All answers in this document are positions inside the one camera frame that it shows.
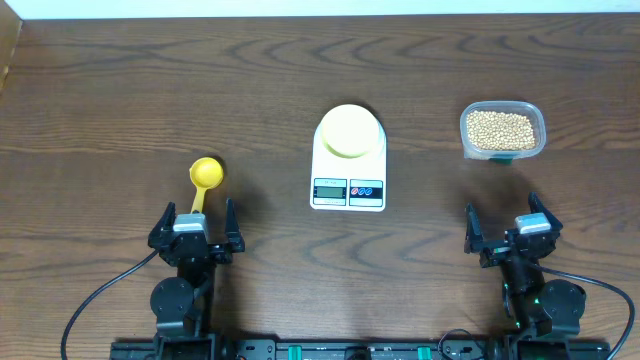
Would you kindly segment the pale yellow bowl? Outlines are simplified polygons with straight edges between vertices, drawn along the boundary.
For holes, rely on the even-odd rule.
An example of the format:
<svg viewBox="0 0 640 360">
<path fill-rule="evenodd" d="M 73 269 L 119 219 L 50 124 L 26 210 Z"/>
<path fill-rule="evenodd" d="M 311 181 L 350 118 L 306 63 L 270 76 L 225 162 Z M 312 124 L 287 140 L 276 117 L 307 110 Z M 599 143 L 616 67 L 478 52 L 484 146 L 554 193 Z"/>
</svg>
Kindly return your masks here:
<svg viewBox="0 0 640 360">
<path fill-rule="evenodd" d="M 366 108 L 344 104 L 329 110 L 320 124 L 323 145 L 341 158 L 369 154 L 378 144 L 380 124 Z"/>
</svg>

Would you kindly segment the soybeans in container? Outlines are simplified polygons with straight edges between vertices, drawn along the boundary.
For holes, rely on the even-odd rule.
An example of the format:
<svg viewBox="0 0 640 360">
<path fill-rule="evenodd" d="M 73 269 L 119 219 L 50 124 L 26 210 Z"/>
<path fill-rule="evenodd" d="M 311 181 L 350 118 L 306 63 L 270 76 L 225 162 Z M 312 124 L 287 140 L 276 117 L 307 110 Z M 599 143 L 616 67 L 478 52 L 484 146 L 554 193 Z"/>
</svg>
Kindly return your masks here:
<svg viewBox="0 0 640 360">
<path fill-rule="evenodd" d="M 524 115 L 473 111 L 466 120 L 468 138 L 481 150 L 517 151 L 536 146 L 533 125 Z"/>
</svg>

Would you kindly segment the white digital kitchen scale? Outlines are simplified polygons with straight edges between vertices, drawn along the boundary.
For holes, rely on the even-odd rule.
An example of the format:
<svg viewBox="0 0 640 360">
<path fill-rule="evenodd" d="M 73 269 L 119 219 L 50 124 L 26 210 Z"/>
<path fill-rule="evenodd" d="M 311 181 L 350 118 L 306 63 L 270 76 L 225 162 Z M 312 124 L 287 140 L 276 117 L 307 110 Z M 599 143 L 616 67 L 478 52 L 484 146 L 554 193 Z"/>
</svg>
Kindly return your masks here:
<svg viewBox="0 0 640 360">
<path fill-rule="evenodd" d="M 341 158 L 313 139 L 309 205 L 315 210 L 381 212 L 386 208 L 387 147 L 380 124 L 376 147 L 358 158 Z"/>
</svg>

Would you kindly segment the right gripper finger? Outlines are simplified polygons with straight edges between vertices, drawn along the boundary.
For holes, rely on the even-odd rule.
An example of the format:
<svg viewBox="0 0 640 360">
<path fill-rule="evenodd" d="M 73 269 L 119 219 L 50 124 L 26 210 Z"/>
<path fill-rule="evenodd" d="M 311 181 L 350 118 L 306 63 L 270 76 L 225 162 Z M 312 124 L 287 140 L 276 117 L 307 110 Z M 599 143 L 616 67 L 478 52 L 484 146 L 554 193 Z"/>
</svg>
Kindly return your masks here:
<svg viewBox="0 0 640 360">
<path fill-rule="evenodd" d="M 484 235 L 480 226 L 477 212 L 471 203 L 466 206 L 465 212 L 467 225 L 464 252 L 479 253 L 484 244 Z"/>
<path fill-rule="evenodd" d="M 536 192 L 529 193 L 528 205 L 531 213 L 542 213 L 546 217 L 552 231 L 561 231 L 563 229 L 563 224 L 544 206 Z"/>
</svg>

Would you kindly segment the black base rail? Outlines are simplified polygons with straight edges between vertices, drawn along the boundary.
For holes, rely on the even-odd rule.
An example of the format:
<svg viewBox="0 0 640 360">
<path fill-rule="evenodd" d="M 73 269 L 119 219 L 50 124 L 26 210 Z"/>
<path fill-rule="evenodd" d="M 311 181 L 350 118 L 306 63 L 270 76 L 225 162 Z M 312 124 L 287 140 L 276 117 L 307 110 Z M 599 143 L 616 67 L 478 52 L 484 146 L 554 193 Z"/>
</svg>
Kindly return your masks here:
<svg viewBox="0 0 640 360">
<path fill-rule="evenodd" d="M 110 360 L 437 360 L 508 359 L 500 343 L 453 339 L 427 342 L 283 342 L 268 339 L 114 342 Z"/>
</svg>

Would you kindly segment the yellow measuring scoop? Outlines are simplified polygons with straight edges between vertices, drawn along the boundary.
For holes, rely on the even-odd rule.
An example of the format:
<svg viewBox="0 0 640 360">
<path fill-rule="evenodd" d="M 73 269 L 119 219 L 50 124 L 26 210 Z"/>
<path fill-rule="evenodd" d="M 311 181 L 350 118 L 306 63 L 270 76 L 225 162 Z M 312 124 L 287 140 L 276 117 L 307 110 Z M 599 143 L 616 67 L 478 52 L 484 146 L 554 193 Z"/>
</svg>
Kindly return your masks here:
<svg viewBox="0 0 640 360">
<path fill-rule="evenodd" d="M 224 169 L 221 163 L 211 157 L 196 160 L 189 169 L 189 177 L 196 188 L 191 212 L 203 211 L 206 192 L 218 187 L 224 179 Z"/>
</svg>

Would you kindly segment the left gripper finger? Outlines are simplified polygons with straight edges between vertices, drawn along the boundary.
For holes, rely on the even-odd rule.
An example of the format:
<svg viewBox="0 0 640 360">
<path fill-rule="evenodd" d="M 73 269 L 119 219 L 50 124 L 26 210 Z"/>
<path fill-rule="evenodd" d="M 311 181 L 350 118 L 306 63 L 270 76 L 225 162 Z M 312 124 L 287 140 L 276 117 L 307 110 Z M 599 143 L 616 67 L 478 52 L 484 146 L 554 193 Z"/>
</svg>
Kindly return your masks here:
<svg viewBox="0 0 640 360">
<path fill-rule="evenodd" d="M 176 217 L 176 207 L 173 202 L 167 204 L 162 216 L 149 233 L 150 240 L 162 239 L 166 234 L 171 233 Z"/>
<path fill-rule="evenodd" d="M 233 245 L 242 244 L 242 234 L 235 214 L 234 202 L 231 198 L 226 200 L 226 219 L 225 219 L 225 235 L 228 241 Z"/>
</svg>

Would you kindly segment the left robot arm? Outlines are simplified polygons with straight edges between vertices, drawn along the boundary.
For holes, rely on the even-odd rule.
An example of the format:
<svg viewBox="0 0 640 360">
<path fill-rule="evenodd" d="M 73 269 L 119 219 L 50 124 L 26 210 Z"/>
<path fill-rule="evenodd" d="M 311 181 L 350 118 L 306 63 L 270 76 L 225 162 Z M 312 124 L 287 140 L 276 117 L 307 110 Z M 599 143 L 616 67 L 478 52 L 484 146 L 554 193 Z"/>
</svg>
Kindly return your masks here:
<svg viewBox="0 0 640 360">
<path fill-rule="evenodd" d="M 150 297 L 156 316 L 154 337 L 157 359 L 216 359 L 224 346 L 209 329 L 214 295 L 215 269 L 230 264 L 245 242 L 235 215 L 234 203 L 226 201 L 223 242 L 209 241 L 203 213 L 176 213 L 169 203 L 148 236 L 148 245 L 169 266 L 174 277 L 160 281 Z"/>
</svg>

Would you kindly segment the clear plastic container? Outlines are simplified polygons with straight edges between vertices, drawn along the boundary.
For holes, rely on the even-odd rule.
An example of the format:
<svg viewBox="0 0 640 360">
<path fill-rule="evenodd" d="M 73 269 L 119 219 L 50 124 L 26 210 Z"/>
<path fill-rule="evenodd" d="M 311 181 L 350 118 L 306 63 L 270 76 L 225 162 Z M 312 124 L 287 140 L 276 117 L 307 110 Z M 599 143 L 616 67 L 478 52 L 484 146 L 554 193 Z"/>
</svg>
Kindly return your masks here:
<svg viewBox="0 0 640 360">
<path fill-rule="evenodd" d="M 536 156 L 546 145 L 541 111 L 523 101 L 481 101 L 460 116 L 464 157 L 510 163 Z"/>
</svg>

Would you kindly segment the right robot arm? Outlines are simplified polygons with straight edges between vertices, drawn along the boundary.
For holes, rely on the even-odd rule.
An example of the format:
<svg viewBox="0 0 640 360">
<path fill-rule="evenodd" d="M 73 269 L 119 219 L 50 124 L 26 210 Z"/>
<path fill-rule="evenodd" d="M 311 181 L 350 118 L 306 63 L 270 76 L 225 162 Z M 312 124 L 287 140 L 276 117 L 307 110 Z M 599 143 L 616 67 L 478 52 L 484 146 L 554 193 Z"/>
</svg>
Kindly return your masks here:
<svg viewBox="0 0 640 360">
<path fill-rule="evenodd" d="M 563 224 L 537 194 L 528 196 L 530 212 L 516 217 L 501 240 L 484 237 L 475 208 L 466 206 L 464 252 L 477 253 L 483 268 L 499 267 L 505 312 L 516 331 L 492 340 L 488 359 L 569 359 L 569 339 L 580 332 L 586 292 L 572 282 L 547 281 L 539 260 L 556 249 Z"/>
</svg>

